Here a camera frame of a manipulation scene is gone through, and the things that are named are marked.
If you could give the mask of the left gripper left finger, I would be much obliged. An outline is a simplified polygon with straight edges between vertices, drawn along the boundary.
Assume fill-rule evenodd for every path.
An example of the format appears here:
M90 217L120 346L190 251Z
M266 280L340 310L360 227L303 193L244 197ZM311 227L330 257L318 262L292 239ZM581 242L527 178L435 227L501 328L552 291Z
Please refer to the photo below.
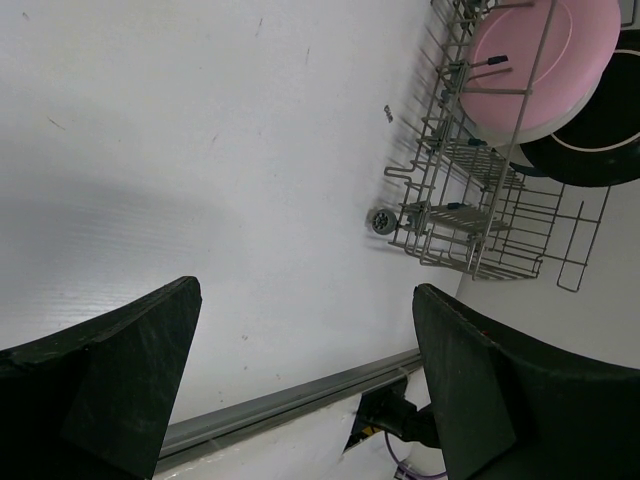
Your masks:
M2 478L152 478L201 305L184 276L2 350Z

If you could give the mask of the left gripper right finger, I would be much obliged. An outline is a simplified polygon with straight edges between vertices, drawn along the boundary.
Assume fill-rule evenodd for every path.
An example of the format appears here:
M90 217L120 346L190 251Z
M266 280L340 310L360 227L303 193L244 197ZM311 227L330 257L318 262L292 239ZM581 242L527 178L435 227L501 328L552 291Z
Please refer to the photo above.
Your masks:
M433 285L412 311L452 479L635 479L639 373L501 324Z

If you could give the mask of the brown rimmed cream plate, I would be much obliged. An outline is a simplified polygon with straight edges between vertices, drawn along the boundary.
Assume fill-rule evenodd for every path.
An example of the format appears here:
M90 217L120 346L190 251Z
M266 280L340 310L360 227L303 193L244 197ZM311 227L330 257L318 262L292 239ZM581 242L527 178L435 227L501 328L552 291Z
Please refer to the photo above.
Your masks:
M586 106L564 127L523 143L546 176L579 187L639 178L639 32L620 33L616 50Z

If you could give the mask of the pink plate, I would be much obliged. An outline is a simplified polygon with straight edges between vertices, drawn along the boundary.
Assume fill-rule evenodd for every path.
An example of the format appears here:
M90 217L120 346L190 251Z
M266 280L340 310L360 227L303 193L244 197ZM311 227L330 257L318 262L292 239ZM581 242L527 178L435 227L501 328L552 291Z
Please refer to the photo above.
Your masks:
M597 84L621 29L616 1L515 1L473 34L476 67L460 104L479 127L509 133L560 118Z

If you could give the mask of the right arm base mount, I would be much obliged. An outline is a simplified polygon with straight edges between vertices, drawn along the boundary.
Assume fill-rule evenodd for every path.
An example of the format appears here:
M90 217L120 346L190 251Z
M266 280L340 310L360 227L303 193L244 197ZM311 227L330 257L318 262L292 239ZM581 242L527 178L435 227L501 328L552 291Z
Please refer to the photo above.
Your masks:
M362 397L345 449L380 431L405 443L441 448L432 405L418 408L398 387L388 386Z

